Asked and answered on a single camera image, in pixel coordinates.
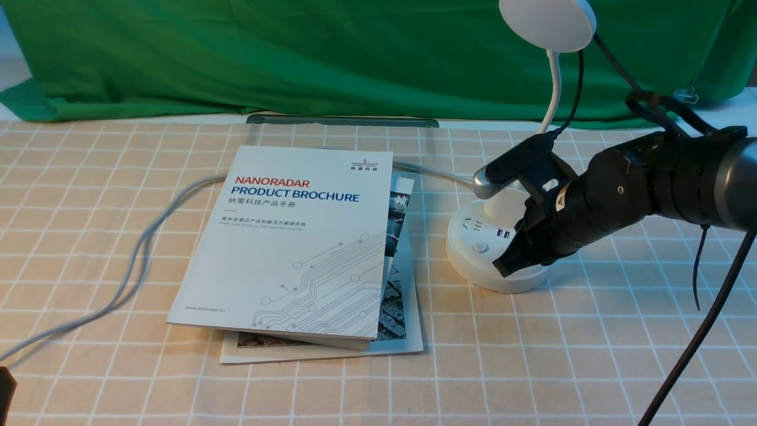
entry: green cloth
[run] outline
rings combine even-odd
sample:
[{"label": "green cloth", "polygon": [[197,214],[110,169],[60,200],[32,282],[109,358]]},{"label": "green cloth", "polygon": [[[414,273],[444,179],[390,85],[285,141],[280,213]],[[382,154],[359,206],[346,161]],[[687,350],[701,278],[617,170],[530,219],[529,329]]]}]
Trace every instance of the green cloth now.
[{"label": "green cloth", "polygon": [[[276,111],[540,121],[544,51],[497,0],[0,0],[33,79],[0,93],[25,121]],[[757,0],[593,0],[598,32],[646,88],[739,93]],[[577,55],[561,56],[567,117]],[[594,44],[576,123],[638,126]]]}]

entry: logo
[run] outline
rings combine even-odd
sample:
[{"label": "logo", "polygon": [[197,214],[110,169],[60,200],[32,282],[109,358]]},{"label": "logo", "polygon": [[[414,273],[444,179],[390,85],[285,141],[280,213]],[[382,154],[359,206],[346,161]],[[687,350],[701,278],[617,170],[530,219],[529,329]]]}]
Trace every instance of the logo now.
[{"label": "logo", "polygon": [[377,171],[379,163],[369,163],[368,160],[363,159],[361,162],[352,162],[350,170],[365,170],[365,171]]}]

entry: white wall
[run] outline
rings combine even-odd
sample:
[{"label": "white wall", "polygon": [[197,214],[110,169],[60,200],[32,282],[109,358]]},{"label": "white wall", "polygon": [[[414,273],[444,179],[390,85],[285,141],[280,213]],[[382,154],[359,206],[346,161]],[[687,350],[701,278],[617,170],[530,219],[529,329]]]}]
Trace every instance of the white wall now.
[{"label": "white wall", "polygon": [[5,12],[0,8],[0,90],[31,77]]}]

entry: black object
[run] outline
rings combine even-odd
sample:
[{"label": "black object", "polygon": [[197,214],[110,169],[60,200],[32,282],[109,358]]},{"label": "black object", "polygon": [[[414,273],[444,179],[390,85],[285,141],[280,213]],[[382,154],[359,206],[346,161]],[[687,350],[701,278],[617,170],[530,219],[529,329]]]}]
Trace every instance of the black object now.
[{"label": "black object", "polygon": [[325,126],[437,127],[439,122],[421,118],[320,117],[253,114],[248,124],[323,124]]},{"label": "black object", "polygon": [[8,412],[11,410],[11,399],[16,391],[16,380],[6,367],[0,367],[0,426],[5,426]]}]

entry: table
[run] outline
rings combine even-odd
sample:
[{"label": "table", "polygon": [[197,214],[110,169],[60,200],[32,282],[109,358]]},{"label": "table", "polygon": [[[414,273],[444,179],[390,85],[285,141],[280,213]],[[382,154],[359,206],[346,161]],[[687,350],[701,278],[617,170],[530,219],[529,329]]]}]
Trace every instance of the table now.
[{"label": "table", "polygon": [[[555,151],[581,172],[599,150],[643,133],[567,131]],[[224,172],[242,144],[390,149],[470,175],[529,134],[0,122],[0,350],[103,306],[142,229],[185,185]],[[222,366],[220,332],[167,325],[218,185],[165,223],[133,301],[14,367],[10,424],[627,426],[699,326],[740,244],[739,233],[710,233],[701,312],[691,290],[699,228],[662,218],[558,262],[531,292],[502,295],[468,285],[446,260],[448,221],[475,199],[470,190],[416,179],[407,226],[425,353]],[[756,256],[656,424],[757,423]]]}]

